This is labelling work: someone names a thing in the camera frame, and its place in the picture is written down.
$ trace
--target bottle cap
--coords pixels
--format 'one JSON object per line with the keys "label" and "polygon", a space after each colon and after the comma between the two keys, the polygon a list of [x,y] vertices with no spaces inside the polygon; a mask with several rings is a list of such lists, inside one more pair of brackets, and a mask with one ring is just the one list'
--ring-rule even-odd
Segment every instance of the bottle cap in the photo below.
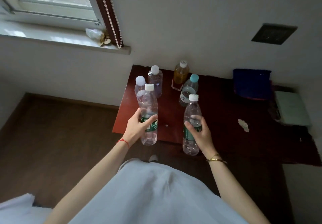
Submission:
{"label": "bottle cap", "polygon": [[154,84],[145,84],[146,91],[154,91]]}
{"label": "bottle cap", "polygon": [[159,74],[159,71],[160,71],[159,66],[154,65],[154,66],[151,67],[151,72],[152,72],[153,75]]}
{"label": "bottle cap", "polygon": [[190,94],[189,95],[189,100],[192,102],[196,102],[199,100],[199,95],[198,94]]}
{"label": "bottle cap", "polygon": [[187,61],[185,61],[185,60],[181,60],[181,61],[180,61],[180,67],[181,67],[181,68],[185,68],[185,67],[187,67],[187,64],[188,64],[188,62],[187,62]]}
{"label": "bottle cap", "polygon": [[199,80],[199,75],[197,75],[197,74],[192,74],[192,75],[190,76],[190,80],[191,80],[192,82],[198,82],[198,80]]}
{"label": "bottle cap", "polygon": [[140,86],[144,86],[145,85],[145,79],[143,76],[138,76],[137,78],[135,78],[135,82]]}

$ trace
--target table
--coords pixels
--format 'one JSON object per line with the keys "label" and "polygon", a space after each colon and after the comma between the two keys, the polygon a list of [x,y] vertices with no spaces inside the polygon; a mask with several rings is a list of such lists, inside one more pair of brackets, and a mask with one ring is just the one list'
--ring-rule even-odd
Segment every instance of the table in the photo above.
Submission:
{"label": "table", "polygon": [[[124,133],[128,119],[139,107],[134,87],[135,78],[145,77],[150,67],[133,65],[113,132]],[[173,71],[162,70],[163,90],[158,98],[158,140],[182,143],[183,114],[179,91],[171,88]],[[268,113],[268,101],[254,101],[234,94],[233,81],[199,75],[199,105],[219,152],[261,157],[281,163],[321,166],[320,156],[306,127],[283,126]],[[250,129],[238,124],[244,120]]]}

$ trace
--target wooden floor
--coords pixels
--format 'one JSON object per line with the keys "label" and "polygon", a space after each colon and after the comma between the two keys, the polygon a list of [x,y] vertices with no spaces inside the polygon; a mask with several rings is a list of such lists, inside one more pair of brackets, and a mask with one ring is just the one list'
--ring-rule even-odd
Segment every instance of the wooden floor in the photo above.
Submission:
{"label": "wooden floor", "polygon": [[[106,155],[120,134],[112,133],[117,110],[31,96],[0,138],[0,202],[32,193],[54,207]],[[159,162],[198,178],[219,195],[209,165],[177,145],[136,143],[126,159]],[[282,166],[260,159],[223,155],[228,167],[272,223],[294,223]]]}

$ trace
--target hand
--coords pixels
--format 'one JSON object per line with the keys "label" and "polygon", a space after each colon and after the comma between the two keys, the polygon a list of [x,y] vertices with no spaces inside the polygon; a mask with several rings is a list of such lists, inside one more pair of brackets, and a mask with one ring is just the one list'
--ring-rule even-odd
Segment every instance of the hand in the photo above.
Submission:
{"label": "hand", "polygon": [[145,122],[139,122],[141,108],[138,108],[134,115],[128,120],[123,139],[128,142],[131,147],[144,133],[149,125],[152,124],[158,115],[155,114],[147,119]]}
{"label": "hand", "polygon": [[217,153],[212,143],[211,132],[207,126],[207,123],[204,117],[201,118],[201,125],[202,125],[201,132],[197,132],[194,129],[194,127],[187,121],[184,123],[184,125],[189,130],[189,132],[191,132],[192,136],[194,137],[197,145],[199,146],[201,152],[206,157],[206,159],[210,159]]}

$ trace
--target bottle with white cap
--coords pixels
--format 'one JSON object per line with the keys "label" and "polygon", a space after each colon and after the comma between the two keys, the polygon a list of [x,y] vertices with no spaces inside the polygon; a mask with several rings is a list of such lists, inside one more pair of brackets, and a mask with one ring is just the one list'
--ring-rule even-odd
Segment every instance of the bottle with white cap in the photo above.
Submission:
{"label": "bottle with white cap", "polygon": [[179,104],[186,107],[189,103],[189,95],[196,94],[198,91],[199,75],[192,74],[190,78],[185,82],[180,94]]}
{"label": "bottle with white cap", "polygon": [[143,98],[143,95],[145,94],[146,82],[145,82],[144,77],[141,75],[135,79],[135,82],[136,82],[136,84],[135,84],[134,92],[137,97],[139,107],[142,107],[142,98]]}
{"label": "bottle with white cap", "polygon": [[[145,84],[145,94],[142,98],[141,117],[140,121],[145,122],[151,116],[158,114],[158,101],[154,93],[154,84]],[[158,120],[152,122],[145,130],[141,137],[143,145],[154,145],[158,135]]]}
{"label": "bottle with white cap", "polygon": [[[190,94],[189,104],[184,112],[183,123],[188,121],[197,132],[202,131],[201,126],[201,109],[198,104],[199,95]],[[189,130],[183,125],[183,152],[188,155],[196,155],[199,153],[199,147]]]}
{"label": "bottle with white cap", "polygon": [[174,90],[181,91],[183,84],[187,79],[188,73],[189,73],[188,62],[185,60],[181,60],[180,63],[177,64],[175,67],[175,72],[173,74],[171,87]]}
{"label": "bottle with white cap", "polygon": [[151,70],[148,73],[149,83],[154,84],[154,92],[156,98],[159,98],[162,94],[162,80],[163,73],[159,69],[159,66],[154,65],[151,67]]}

